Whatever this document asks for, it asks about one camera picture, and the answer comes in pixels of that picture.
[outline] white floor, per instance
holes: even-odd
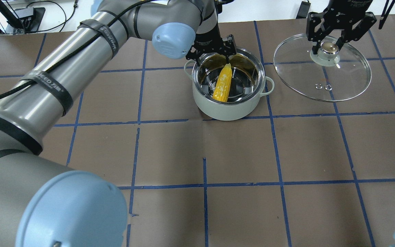
[[[65,10],[69,17],[72,13],[73,0],[56,0]],[[80,21],[91,17],[91,5],[94,0],[80,0],[79,7],[75,11],[74,17],[66,24],[63,31],[73,31],[77,29]],[[311,0],[310,11],[321,12],[327,6],[329,0]],[[24,8],[27,3],[25,0],[10,1],[13,8]],[[279,20],[294,19],[301,0],[235,0],[232,3],[224,5],[224,12],[219,16],[219,22],[246,22],[261,20]],[[385,0],[374,0],[369,11],[376,15],[382,13]],[[45,7],[46,12],[41,30],[45,30],[56,26],[64,21],[62,10],[52,3],[35,3],[34,7]],[[395,5],[391,11],[395,14]],[[5,28],[7,26],[5,18],[0,13],[0,21]],[[51,32],[57,32],[60,28],[56,28]]]

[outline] white pot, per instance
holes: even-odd
[[[245,117],[255,109],[260,97],[269,95],[274,89],[274,81],[265,76],[265,69],[260,61],[247,50],[237,47],[237,54],[230,57],[230,63],[233,68],[232,83],[240,84],[240,86],[235,86],[235,89],[238,89],[241,94],[230,97],[227,103],[214,100],[209,91],[226,63],[225,57],[210,53],[203,55],[200,61],[202,61],[201,66],[194,64],[191,75],[186,69],[194,61],[185,63],[184,71],[193,81],[193,98],[196,105],[203,113],[214,119],[232,121]],[[272,88],[263,93],[267,80],[272,84]]]

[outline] brown tiled surface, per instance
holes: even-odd
[[[44,35],[0,36],[0,75],[24,75],[33,69]]]
[[[395,56],[395,40],[384,38],[395,36],[394,26],[392,15],[384,30],[372,30],[384,57]],[[276,46],[303,33],[305,20],[257,27],[264,61],[272,62]],[[220,24],[220,31],[234,34],[239,46],[260,58],[254,22]],[[70,34],[47,34],[39,60]],[[0,76],[30,70],[43,37],[0,36]],[[384,61],[386,72],[369,35],[354,45],[372,58],[371,86],[337,103],[340,118],[333,104],[295,93],[266,65],[276,83],[269,105],[263,97],[246,119],[209,120],[182,69],[146,70],[181,67],[185,59],[163,58],[148,42],[143,68],[144,45],[137,39],[125,44],[104,70],[135,71],[101,73],[81,107],[75,99],[46,136],[42,153],[61,164],[70,156],[69,167],[122,186],[128,206],[133,193],[131,247],[205,246],[205,222],[210,247],[287,247],[286,229],[293,247],[371,246],[364,211],[376,246],[394,243],[395,181],[389,179],[395,180],[395,112],[385,113],[395,111],[387,76],[395,86],[395,59]],[[0,93],[17,80],[0,78]],[[269,108],[277,117],[270,119]]]
[[[376,246],[395,244],[395,183],[359,184]]]
[[[294,247],[371,246],[354,184],[284,186]]]
[[[279,187],[208,188],[208,227],[209,246],[287,246]]]

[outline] cable strap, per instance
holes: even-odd
[[[73,100],[71,94],[56,81],[50,74],[45,71],[32,70],[28,72],[22,80],[34,80],[48,92],[50,92],[58,101],[61,103],[63,107],[63,116],[71,109]]]
[[[103,38],[105,38],[105,40],[108,41],[108,44],[111,46],[112,57],[114,57],[117,54],[118,41],[115,38],[114,33],[112,33],[111,29],[107,25],[94,19],[88,19],[80,22],[80,26],[78,26],[77,29],[82,27],[87,27],[99,32],[103,36]]]

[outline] corn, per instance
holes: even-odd
[[[213,93],[213,99],[227,102],[229,95],[229,87],[231,86],[232,69],[231,64],[227,63],[221,70],[219,78],[216,82],[216,87]]]

